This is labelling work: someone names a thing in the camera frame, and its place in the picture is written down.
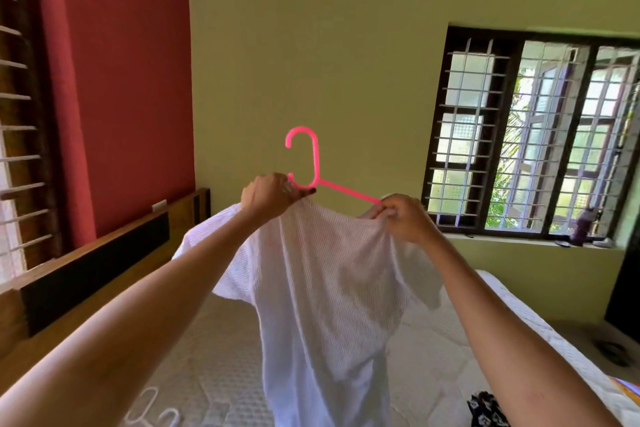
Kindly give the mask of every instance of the white shirt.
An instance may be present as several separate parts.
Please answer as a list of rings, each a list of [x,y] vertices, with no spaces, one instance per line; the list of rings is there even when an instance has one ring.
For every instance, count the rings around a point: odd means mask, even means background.
[[[175,256],[238,210],[189,230]],[[303,199],[243,243],[213,291],[257,310],[277,426],[377,427],[389,419],[387,340],[410,301],[437,307],[441,286],[424,252],[382,220]]]

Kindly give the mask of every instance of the white mattress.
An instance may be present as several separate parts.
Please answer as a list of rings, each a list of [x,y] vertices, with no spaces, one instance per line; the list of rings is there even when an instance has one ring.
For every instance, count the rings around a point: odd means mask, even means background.
[[[625,427],[640,426],[640,408],[603,372],[500,281],[481,274],[571,363]],[[468,427],[466,400],[478,390],[490,390],[444,290],[441,298],[434,312],[423,305],[409,308],[388,344],[393,427]],[[253,307],[212,295],[121,425],[272,426]]]

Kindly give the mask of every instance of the pink hanger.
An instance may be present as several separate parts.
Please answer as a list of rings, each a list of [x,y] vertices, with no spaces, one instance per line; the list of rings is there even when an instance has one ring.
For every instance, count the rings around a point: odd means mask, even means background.
[[[298,186],[300,189],[309,189],[311,187],[316,187],[317,185],[321,184],[323,186],[330,187],[337,191],[343,192],[344,194],[348,194],[349,196],[365,199],[366,201],[370,201],[373,204],[382,204],[382,201],[380,201],[379,199],[376,199],[375,197],[367,196],[366,194],[362,194],[361,192],[354,191],[353,189],[349,189],[348,187],[340,186],[333,182],[326,181],[320,177],[320,148],[318,146],[318,137],[316,135],[316,132],[311,130],[310,128],[302,127],[302,126],[292,128],[287,134],[287,138],[284,140],[284,143],[285,143],[285,146],[287,146],[287,149],[291,149],[291,140],[293,136],[300,132],[307,133],[309,137],[311,137],[311,144],[314,149],[314,180],[312,180],[311,184],[309,184],[308,186],[302,186],[294,181],[293,172],[290,172],[289,180],[293,184]]]

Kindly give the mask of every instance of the window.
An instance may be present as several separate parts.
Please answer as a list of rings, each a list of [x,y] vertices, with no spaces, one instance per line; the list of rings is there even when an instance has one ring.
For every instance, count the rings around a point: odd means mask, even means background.
[[[422,203],[441,229],[615,230],[638,160],[640,41],[450,27]]]
[[[37,0],[0,0],[0,283],[63,253]]]

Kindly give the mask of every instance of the bottle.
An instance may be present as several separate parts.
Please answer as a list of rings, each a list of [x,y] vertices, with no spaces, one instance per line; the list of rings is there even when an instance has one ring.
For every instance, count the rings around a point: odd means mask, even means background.
[[[573,233],[571,235],[571,245],[573,246],[582,246],[584,242],[587,241],[587,237],[589,236],[589,230],[591,229],[591,225],[596,221],[598,217],[598,212],[595,208],[586,207],[580,212],[578,215],[578,220],[575,222],[575,228],[573,229]]]

